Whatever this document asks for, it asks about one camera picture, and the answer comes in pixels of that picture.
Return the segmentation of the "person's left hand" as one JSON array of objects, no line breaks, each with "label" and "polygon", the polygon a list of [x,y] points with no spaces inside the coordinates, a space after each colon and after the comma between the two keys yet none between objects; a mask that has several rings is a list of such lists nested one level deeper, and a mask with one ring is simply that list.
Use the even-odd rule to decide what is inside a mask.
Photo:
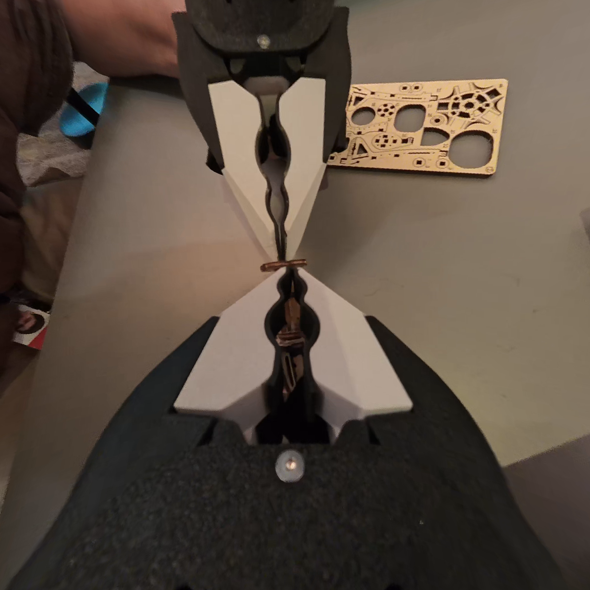
[{"label": "person's left hand", "polygon": [[172,14],[185,1],[58,1],[76,61],[107,77],[177,78]]}]

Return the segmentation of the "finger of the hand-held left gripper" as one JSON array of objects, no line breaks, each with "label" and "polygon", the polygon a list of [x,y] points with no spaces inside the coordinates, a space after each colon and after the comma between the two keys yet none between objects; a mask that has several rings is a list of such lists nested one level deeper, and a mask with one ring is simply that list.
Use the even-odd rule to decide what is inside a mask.
[{"label": "finger of the hand-held left gripper", "polygon": [[253,235],[270,260],[284,258],[280,230],[273,214],[283,212],[280,196],[284,163],[269,154],[260,163],[262,105],[233,80],[208,85],[219,144],[222,173]]},{"label": "finger of the hand-held left gripper", "polygon": [[321,181],[326,82],[299,78],[278,100],[278,123],[288,143],[284,190],[288,198],[284,221],[285,257],[295,257],[303,239]]}]

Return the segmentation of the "laser-cut wooden parts sheet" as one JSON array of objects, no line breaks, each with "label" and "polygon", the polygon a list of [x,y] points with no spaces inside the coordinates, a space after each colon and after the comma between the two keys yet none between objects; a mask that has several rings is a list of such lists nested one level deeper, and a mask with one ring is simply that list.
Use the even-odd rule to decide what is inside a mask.
[{"label": "laser-cut wooden parts sheet", "polygon": [[[505,78],[351,85],[348,144],[328,165],[491,176],[498,166],[508,87]],[[483,137],[490,145],[483,164],[463,166],[451,158],[453,141],[464,136]]]}]

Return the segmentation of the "person's left forearm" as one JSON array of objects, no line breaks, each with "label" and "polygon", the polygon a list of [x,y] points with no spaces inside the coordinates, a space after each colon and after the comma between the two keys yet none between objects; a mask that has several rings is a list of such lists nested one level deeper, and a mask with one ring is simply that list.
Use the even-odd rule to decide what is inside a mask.
[{"label": "person's left forearm", "polygon": [[56,1],[1,1],[1,144],[37,136],[62,106],[73,50]]}]

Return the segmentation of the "blue plastic object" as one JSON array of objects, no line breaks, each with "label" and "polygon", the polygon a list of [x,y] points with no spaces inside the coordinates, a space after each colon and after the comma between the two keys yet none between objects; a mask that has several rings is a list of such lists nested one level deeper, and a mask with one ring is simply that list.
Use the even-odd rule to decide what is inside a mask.
[{"label": "blue plastic object", "polygon": [[107,82],[86,85],[79,91],[71,88],[59,118],[60,131],[66,138],[83,144],[92,143],[107,90]]}]

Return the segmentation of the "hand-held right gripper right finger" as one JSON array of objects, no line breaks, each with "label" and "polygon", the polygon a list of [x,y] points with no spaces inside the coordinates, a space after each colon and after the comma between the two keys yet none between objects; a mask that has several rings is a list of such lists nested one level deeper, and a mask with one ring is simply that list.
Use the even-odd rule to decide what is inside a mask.
[{"label": "hand-held right gripper right finger", "polygon": [[304,269],[288,269],[288,338],[302,353],[310,440],[334,443],[344,425],[409,412],[413,403],[368,317]]}]

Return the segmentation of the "crumpled white bag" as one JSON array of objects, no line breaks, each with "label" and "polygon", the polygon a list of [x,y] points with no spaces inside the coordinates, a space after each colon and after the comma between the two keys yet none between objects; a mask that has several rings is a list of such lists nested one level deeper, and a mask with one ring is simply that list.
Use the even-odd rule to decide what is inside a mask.
[{"label": "crumpled white bag", "polygon": [[79,147],[60,129],[65,101],[40,128],[37,136],[20,134],[17,141],[17,168],[26,187],[35,187],[63,178],[85,174],[91,150]]}]

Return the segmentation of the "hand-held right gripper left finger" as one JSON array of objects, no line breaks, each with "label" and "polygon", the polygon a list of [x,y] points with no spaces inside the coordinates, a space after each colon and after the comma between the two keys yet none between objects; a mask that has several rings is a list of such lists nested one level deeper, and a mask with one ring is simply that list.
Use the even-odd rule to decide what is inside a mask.
[{"label": "hand-held right gripper left finger", "polygon": [[276,352],[264,322],[280,299],[284,273],[270,274],[221,313],[174,402],[176,412],[232,421],[255,443],[255,427],[268,413],[264,390]]}]

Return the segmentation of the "red printed packet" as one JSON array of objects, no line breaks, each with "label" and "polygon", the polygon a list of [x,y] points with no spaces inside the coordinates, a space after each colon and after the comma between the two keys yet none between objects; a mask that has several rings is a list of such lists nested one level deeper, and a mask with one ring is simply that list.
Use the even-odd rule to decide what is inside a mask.
[{"label": "red printed packet", "polygon": [[18,305],[18,313],[12,342],[40,351],[47,334],[50,314],[27,305]]}]

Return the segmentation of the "small wooden model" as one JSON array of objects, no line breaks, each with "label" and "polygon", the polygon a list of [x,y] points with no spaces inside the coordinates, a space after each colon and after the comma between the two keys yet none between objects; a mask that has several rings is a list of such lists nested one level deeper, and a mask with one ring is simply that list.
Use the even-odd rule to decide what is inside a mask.
[{"label": "small wooden model", "polygon": [[266,385],[269,409],[286,402],[303,376],[307,337],[301,326],[301,286],[298,270],[304,260],[269,262],[261,270],[270,273],[273,299],[264,319],[264,330],[273,349],[273,368]]}]

